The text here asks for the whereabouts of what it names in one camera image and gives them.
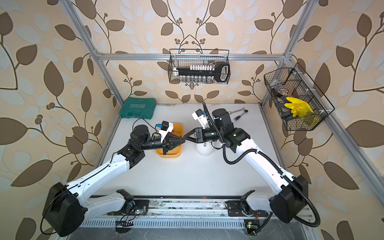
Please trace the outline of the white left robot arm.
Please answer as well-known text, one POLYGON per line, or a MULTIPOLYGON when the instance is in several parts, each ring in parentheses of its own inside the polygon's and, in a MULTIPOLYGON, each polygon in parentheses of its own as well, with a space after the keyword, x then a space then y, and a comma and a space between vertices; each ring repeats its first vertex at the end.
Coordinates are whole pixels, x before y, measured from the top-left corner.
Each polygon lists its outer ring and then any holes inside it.
POLYGON ((146 125, 138 125, 130 134, 128 143, 105 164, 87 175, 66 185, 53 185, 43 209, 43 219, 60 237, 73 233, 84 221, 110 212, 131 207, 133 197, 125 190, 90 200, 101 187, 120 174, 137 165, 146 150, 168 151, 185 143, 185 139, 172 134, 173 126, 160 130, 158 136, 151 136, 146 125))

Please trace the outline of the white dome with screws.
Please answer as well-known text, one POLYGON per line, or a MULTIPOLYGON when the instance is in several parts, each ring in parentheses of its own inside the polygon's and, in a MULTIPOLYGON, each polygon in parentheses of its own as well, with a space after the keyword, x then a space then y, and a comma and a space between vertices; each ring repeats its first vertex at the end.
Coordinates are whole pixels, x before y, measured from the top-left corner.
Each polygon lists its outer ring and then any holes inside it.
POLYGON ((196 151, 200 156, 207 157, 212 154, 213 150, 210 142, 196 144, 196 151))

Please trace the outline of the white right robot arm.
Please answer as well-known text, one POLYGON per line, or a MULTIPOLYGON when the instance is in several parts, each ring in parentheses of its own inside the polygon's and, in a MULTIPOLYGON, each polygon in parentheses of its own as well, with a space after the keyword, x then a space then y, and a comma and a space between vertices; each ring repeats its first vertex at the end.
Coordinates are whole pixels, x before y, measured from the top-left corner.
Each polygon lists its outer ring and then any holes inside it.
POLYGON ((308 204, 308 181, 303 176, 295 177, 270 157, 254 142, 251 136, 241 128, 234 127, 229 112, 217 109, 211 115, 198 109, 192 114, 201 127, 184 135, 184 139, 196 144, 219 141, 222 149, 231 149, 238 158, 225 162, 234 165, 246 160, 267 182, 273 191, 270 197, 258 197, 250 191, 243 197, 243 212, 262 210, 272 212, 284 223, 299 219, 299 212, 308 204))

